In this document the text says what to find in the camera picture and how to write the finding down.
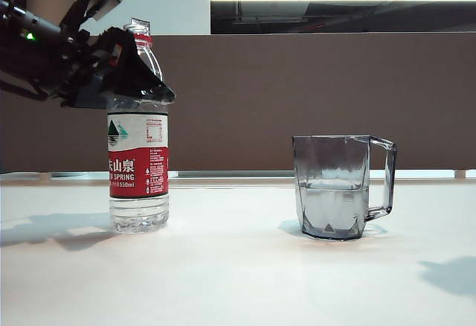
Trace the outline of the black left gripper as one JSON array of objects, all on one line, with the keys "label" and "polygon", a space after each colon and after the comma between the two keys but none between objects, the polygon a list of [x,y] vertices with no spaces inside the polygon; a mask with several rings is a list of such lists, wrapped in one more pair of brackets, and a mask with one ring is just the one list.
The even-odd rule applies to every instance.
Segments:
[{"label": "black left gripper", "polygon": [[176,99],[152,52],[149,30],[126,32],[129,41],[124,54],[120,28],[110,28],[93,43],[81,47],[57,93],[61,107],[106,109],[113,94],[161,103]]}]

